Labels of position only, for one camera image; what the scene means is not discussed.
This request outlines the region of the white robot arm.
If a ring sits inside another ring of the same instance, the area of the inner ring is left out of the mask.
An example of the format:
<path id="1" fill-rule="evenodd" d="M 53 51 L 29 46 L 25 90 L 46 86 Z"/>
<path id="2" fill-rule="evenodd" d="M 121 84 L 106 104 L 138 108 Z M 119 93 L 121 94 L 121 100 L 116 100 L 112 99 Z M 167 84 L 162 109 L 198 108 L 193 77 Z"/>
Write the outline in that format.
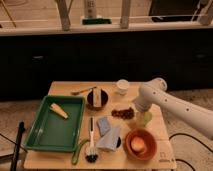
<path id="1" fill-rule="evenodd" d="M 133 100 L 135 108 L 144 113 L 153 104 L 158 105 L 213 140 L 213 111 L 176 98 L 166 90 L 167 83 L 162 78 L 142 82 L 138 88 L 138 96 Z"/>

